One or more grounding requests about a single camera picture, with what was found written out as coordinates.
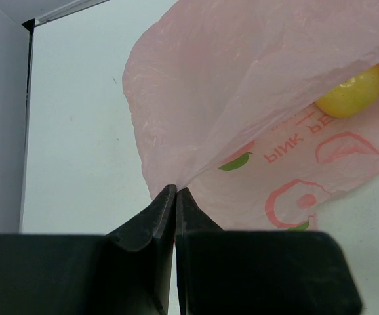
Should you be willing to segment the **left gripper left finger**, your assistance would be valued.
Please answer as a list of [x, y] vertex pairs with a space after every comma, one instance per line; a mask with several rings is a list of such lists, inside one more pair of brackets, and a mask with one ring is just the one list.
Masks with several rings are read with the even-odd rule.
[[106, 235], [0, 234], [0, 314], [166, 314], [176, 187]]

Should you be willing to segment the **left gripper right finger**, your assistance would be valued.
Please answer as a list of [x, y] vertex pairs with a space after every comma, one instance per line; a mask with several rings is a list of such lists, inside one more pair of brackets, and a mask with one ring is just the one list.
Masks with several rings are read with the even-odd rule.
[[182, 314], [360, 314], [340, 246], [322, 232], [223, 230], [188, 189], [176, 199]]

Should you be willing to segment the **pink plastic bag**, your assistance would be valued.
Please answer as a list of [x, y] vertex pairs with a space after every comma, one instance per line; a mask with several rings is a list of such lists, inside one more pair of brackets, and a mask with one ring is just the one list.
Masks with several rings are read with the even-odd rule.
[[151, 197], [189, 188], [229, 229], [309, 223], [379, 174], [379, 97], [334, 119], [315, 101], [379, 64], [379, 1], [178, 1], [123, 73]]

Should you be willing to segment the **yellow fake pear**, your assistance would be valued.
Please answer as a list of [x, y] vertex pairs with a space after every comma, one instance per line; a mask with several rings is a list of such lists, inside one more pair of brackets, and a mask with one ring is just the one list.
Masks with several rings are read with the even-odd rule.
[[328, 116], [347, 118], [368, 108], [378, 98], [379, 66], [374, 66], [335, 86], [315, 105]]

